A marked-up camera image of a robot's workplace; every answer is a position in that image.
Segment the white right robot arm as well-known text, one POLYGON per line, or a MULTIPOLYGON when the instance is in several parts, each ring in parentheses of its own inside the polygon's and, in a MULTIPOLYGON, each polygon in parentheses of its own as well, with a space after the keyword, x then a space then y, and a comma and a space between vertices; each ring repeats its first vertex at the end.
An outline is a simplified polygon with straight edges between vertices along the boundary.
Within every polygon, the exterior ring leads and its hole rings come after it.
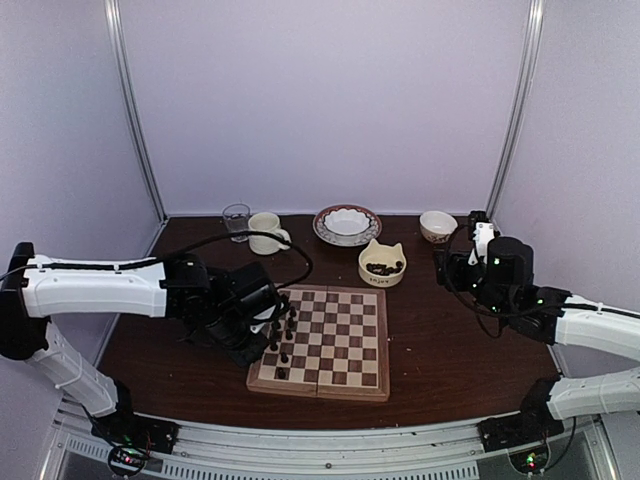
MULTIPOLYGON (((477 316, 546 345, 578 346, 639 359, 639 315, 590 301, 568 290, 534 283, 533 249, 513 237, 475 240, 467 252, 444 246, 434 253, 437 281, 477 316)), ((584 378, 538 380, 513 419, 519 440, 530 442, 551 422, 636 411, 639 370, 584 378)))

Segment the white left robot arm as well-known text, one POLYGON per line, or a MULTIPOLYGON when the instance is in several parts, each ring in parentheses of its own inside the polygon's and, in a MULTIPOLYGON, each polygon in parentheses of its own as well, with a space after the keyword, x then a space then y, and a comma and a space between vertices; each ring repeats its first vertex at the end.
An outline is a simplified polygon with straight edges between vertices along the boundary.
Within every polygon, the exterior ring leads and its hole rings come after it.
POLYGON ((54 325, 59 314, 134 314, 177 319, 190 336, 247 367, 269 341, 259 329, 288 309, 258 262, 226 271, 191 253, 129 262, 67 261, 16 246, 1 278, 1 355, 41 370, 123 444, 144 433, 128 388, 86 364, 54 325))

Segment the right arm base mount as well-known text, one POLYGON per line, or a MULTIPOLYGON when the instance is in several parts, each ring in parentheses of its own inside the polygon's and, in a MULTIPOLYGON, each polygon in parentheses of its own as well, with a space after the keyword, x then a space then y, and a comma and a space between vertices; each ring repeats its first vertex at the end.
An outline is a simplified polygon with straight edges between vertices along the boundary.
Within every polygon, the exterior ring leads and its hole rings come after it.
POLYGON ((554 419, 539 421, 515 414, 485 419, 477 424, 477 429, 484 451, 489 453, 543 442, 563 433, 564 424, 554 419))

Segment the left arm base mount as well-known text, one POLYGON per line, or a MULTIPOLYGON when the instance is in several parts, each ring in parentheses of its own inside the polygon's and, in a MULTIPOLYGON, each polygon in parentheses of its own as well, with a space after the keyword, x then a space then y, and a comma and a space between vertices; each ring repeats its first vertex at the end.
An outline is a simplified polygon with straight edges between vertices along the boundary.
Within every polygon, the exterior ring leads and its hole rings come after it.
POLYGON ((179 433, 174 422, 134 415, 129 421, 89 418, 93 436, 111 446, 128 447, 142 453, 171 454, 179 433))

